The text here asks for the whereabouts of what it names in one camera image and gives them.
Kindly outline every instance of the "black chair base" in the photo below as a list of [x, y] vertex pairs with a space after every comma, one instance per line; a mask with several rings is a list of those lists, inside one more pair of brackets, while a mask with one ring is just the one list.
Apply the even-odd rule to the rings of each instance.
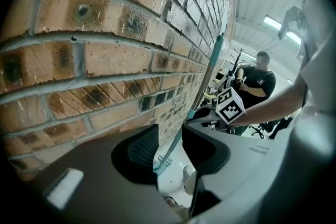
[[262, 129], [261, 127], [259, 127], [259, 129], [258, 129], [258, 128], [255, 128], [255, 127], [253, 127], [253, 126], [250, 125], [249, 128], [252, 128], [252, 129], [255, 130], [255, 132], [252, 133], [251, 136], [254, 136], [254, 134], [259, 134], [260, 138], [261, 138], [261, 139], [264, 139], [264, 137], [265, 137], [265, 136], [263, 135], [263, 132], [264, 132], [264, 131], [263, 131], [263, 129]]

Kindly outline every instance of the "white cube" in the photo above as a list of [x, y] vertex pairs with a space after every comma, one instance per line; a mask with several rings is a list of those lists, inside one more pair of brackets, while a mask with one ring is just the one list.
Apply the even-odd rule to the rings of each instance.
[[243, 101], [232, 87], [218, 95], [216, 113], [228, 125], [245, 113]]

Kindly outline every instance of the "hand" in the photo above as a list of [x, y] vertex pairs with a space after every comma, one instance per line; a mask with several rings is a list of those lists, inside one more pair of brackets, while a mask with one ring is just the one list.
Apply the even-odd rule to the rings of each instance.
[[248, 89], [249, 89], [249, 86], [247, 86], [246, 84], [242, 83], [242, 84], [240, 85], [239, 89], [247, 92]]

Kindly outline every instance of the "black t-shirt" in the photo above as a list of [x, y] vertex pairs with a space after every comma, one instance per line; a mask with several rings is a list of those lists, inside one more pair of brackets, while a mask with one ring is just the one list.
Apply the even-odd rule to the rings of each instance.
[[268, 99], [274, 91], [276, 79], [272, 71], [258, 70], [256, 67], [241, 67], [244, 70], [245, 84], [250, 88], [262, 88], [266, 97], [258, 97], [249, 92], [238, 90], [237, 93], [241, 97], [244, 108], [250, 108]]

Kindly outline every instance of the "white plastic part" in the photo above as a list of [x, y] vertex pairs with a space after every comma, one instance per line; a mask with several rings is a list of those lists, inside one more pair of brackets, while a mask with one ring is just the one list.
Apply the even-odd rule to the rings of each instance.
[[70, 169], [47, 196], [47, 200], [57, 209], [63, 210], [84, 174], [80, 170]]

